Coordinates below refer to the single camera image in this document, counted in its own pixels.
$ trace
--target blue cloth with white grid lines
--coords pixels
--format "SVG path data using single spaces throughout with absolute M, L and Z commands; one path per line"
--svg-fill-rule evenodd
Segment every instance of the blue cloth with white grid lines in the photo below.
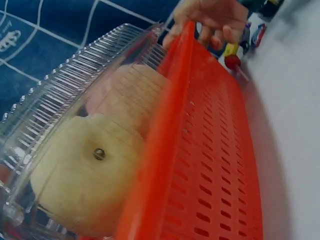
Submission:
M 79 48 L 130 23 L 167 19 L 178 0 L 0 0 L 0 118 Z

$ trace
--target metal screw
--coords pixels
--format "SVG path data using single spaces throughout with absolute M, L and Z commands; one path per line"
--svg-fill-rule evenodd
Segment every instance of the metal screw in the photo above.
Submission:
M 102 161 L 106 156 L 105 150 L 103 150 L 102 148 L 96 148 L 93 151 L 93 156 L 95 157 L 95 159 Z

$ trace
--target finger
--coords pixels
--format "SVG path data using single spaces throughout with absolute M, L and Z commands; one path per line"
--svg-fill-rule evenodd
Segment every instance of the finger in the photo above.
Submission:
M 210 38 L 212 36 L 213 30 L 208 26 L 202 25 L 201 32 L 198 38 L 198 42 L 202 44 L 205 48 L 209 46 Z
M 180 22 L 190 19 L 194 12 L 199 11 L 200 4 L 198 0 L 184 0 L 175 10 L 174 10 L 174 21 L 179 24 Z
M 211 46 L 214 50 L 219 51 L 225 44 L 224 34 L 221 30 L 215 30 L 214 36 L 210 39 Z
M 169 49 L 176 37 L 178 37 L 181 34 L 182 29 L 183 26 L 181 26 L 180 24 L 173 25 L 169 33 L 164 37 L 162 41 L 162 46 L 165 49 Z
M 223 36 L 228 43 L 237 44 L 243 34 L 243 30 L 231 29 L 231 27 L 225 25 L 222 28 Z

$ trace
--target slotted red plastic lid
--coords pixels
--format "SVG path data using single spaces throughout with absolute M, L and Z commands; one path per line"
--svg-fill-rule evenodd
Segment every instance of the slotted red plastic lid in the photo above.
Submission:
M 189 23 L 159 71 L 169 78 L 117 240 L 262 240 L 257 168 L 241 89 Z

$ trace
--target ventilation slot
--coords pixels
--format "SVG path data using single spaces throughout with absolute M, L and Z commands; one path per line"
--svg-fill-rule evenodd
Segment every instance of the ventilation slot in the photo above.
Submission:
M 231 196 L 231 192 L 230 192 L 228 189 L 226 189 L 226 188 L 224 188 L 224 187 L 221 187 L 221 189 L 222 189 L 222 191 L 224 191 L 226 194 L 228 194 L 228 195 Z
M 242 152 L 242 151 L 241 151 L 241 148 L 240 148 L 238 145 L 235 145 L 235 147 L 236 147 L 240 152 Z
M 203 127 L 211 134 L 214 134 L 213 131 L 211 131 L 211 129 L 209 127 L 207 127 L 206 125 L 203 125 Z
M 208 120 L 208 119 L 206 119 L 205 117 L 203 118 L 203 120 L 207 123 L 207 124 L 209 124 L 211 127 L 213 127 L 214 125 Z
M 227 174 L 231 174 L 228 169 L 226 169 L 224 166 L 221 166 L 222 170 L 225 171 Z
M 243 159 L 242 156 L 241 156 L 239 153 L 236 153 L 236 155 L 237 155 L 239 158 Z
M 213 162 L 213 158 L 210 157 L 208 154 L 206 154 L 204 151 L 202 152 L 202 155 L 205 156 L 207 159 L 209 159 L 211 162 Z
M 204 187 L 202 185 L 199 185 L 199 187 L 203 192 L 205 192 L 206 194 L 212 196 L 212 192 L 209 189 L 207 189 L 206 187 Z
M 198 203 L 200 203 L 202 206 L 205 206 L 208 209 L 212 208 L 210 203 L 208 203 L 207 201 L 205 201 L 205 200 L 203 200 L 201 198 L 198 199 Z
M 212 147 L 210 147 L 208 144 L 206 144 L 205 142 L 202 143 L 207 149 L 209 149 L 210 151 L 213 151 L 214 149 Z
M 191 143 L 188 139 L 186 139 L 184 136 L 182 137 L 182 139 L 183 139 L 185 142 L 187 142 L 188 144 L 192 145 L 192 143 Z
M 191 156 L 190 152 L 188 152 L 188 150 L 186 150 L 184 147 L 180 146 L 180 149 L 187 154 L 189 157 Z
M 227 152 L 227 150 L 225 150 L 223 147 L 221 148 L 221 150 L 222 150 L 225 154 L 227 154 L 228 156 L 230 156 L 230 154 Z
M 212 179 L 211 179 L 210 177 L 208 177 L 207 175 L 201 173 L 201 177 L 202 177 L 203 179 L 207 180 L 209 183 L 212 184 L 212 182 L 213 182 Z
M 224 137 L 225 139 L 229 140 L 229 138 L 223 132 L 220 132 L 220 134 L 222 135 L 222 137 Z
M 227 123 L 225 121 L 223 121 L 222 119 L 220 119 L 220 121 L 225 125 L 228 126 Z
M 178 227 L 182 226 L 182 221 L 180 219 L 178 219 L 177 217 L 175 217 L 175 216 L 165 215 L 164 216 L 164 220 L 166 220 L 167 222 L 169 222 L 171 224 L 174 224 L 174 225 L 176 225 Z
M 203 230 L 201 228 L 198 228 L 198 227 L 195 227 L 194 230 L 193 230 L 196 234 L 199 234 L 201 236 L 204 236 L 204 237 L 209 237 L 209 232 L 207 232 L 206 230 Z
M 239 192 L 246 195 L 245 191 L 243 191 L 241 188 L 238 188 Z
M 240 178 L 238 178 L 239 183 L 245 185 L 244 181 L 242 181 Z
M 227 231 L 231 231 L 231 227 L 228 226 L 228 225 L 225 225 L 223 223 L 220 223 L 220 228 L 224 229 L 224 230 L 227 230 Z
M 225 141 L 221 140 L 221 143 L 223 143 L 227 148 L 229 148 L 229 145 Z
M 224 198 L 221 198 L 221 202 L 229 207 L 231 207 L 231 203 L 227 200 L 225 200 Z
M 213 114 L 213 112 L 210 110 L 210 108 L 206 108 L 207 109 L 207 111 L 209 112 L 209 113 L 211 113 L 211 114 Z
M 240 197 L 238 198 L 238 200 L 239 200 L 240 203 L 242 203 L 244 205 L 247 205 L 246 202 L 244 200 L 242 200 Z
M 181 172 L 181 171 L 179 171 L 179 170 L 177 170 L 177 169 L 175 169 L 173 172 L 174 172 L 177 176 L 179 176 L 180 178 L 182 178 L 183 180 L 186 180 L 186 181 L 189 180 L 188 176 L 185 175 L 183 172 Z
M 239 208 L 239 213 L 247 215 L 246 211 L 242 210 L 241 208 Z
M 212 168 L 210 166 L 208 166 L 207 164 L 205 164 L 203 161 L 201 162 L 201 164 L 208 169 L 210 172 L 213 172 Z
M 197 213 L 196 213 L 196 217 L 197 217 L 198 219 L 201 219 L 202 221 L 207 222 L 207 223 L 210 223 L 210 222 L 211 222 L 211 220 L 210 220 L 210 218 L 209 218 L 208 216 L 203 215 L 203 214 L 200 213 L 200 212 L 197 212 Z
M 184 188 L 180 187 L 179 185 L 177 185 L 175 182 L 173 182 L 171 184 L 172 189 L 177 190 L 178 192 L 180 192 L 183 195 L 187 194 L 187 190 L 185 190 Z
M 227 134 L 229 133 L 228 130 L 227 130 L 224 126 L 220 125 L 220 127 L 221 127 L 222 130 L 224 130 Z
M 247 234 L 244 233 L 243 231 L 239 231 L 239 235 L 242 236 L 242 237 L 246 237 L 247 236 Z
M 247 223 L 246 223 L 245 221 L 243 221 L 243 220 L 240 220 L 240 219 L 239 219 L 239 223 L 242 224 L 242 225 L 244 225 L 244 226 L 247 226 Z
M 239 169 L 237 169 L 238 173 L 240 173 L 242 176 L 244 176 L 244 173 L 242 171 L 240 171 Z
M 210 116 L 209 113 L 207 113 L 207 112 L 205 111 L 204 114 L 205 114 L 207 117 L 209 117 L 210 119 L 213 120 L 212 116 Z
M 227 118 L 226 118 L 225 115 L 223 115 L 221 112 L 219 112 L 219 115 L 220 115 L 220 117 L 221 117 L 223 120 L 227 121 Z
M 226 211 L 221 211 L 220 212 L 222 216 L 225 216 L 228 219 L 231 219 L 231 215 L 229 213 L 227 213 Z
M 227 164 L 230 165 L 230 162 L 229 162 L 224 156 L 222 156 L 221 159 L 222 159 L 225 163 L 227 163 Z
M 177 209 L 180 209 L 180 210 L 185 209 L 185 206 L 182 203 L 180 203 L 176 200 L 173 200 L 172 198 L 169 198 L 168 204 L 170 204 L 171 206 L 176 207 Z
M 213 143 L 214 141 L 212 141 L 212 139 L 207 135 L 207 134 L 205 134 L 205 133 L 202 133 L 203 134 L 203 136 L 205 136 L 206 137 L 206 139 L 208 139 L 211 143 Z
M 226 179 L 224 176 L 221 176 L 221 178 L 222 178 L 222 180 L 225 181 L 227 184 L 230 184 L 230 185 L 231 185 L 231 182 L 230 182 L 228 179 Z
M 239 164 L 239 166 L 244 167 L 244 166 L 241 164 L 241 162 L 239 162 L 239 161 L 236 161 L 236 162 L 237 162 L 237 164 Z

